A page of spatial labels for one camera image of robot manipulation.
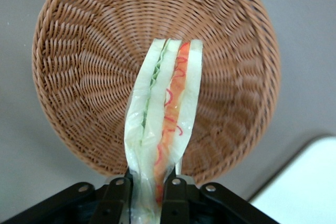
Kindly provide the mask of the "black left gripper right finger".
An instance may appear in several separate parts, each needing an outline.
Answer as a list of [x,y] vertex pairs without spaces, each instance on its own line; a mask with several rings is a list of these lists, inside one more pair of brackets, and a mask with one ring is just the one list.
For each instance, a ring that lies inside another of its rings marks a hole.
[[171,172],[164,185],[160,223],[277,223],[223,185],[197,187],[191,176]]

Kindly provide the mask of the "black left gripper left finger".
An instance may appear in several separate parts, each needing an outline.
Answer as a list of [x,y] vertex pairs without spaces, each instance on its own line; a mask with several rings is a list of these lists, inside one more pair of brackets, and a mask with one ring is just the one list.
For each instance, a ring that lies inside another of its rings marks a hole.
[[130,223],[133,176],[115,175],[96,189],[76,183],[3,223]]

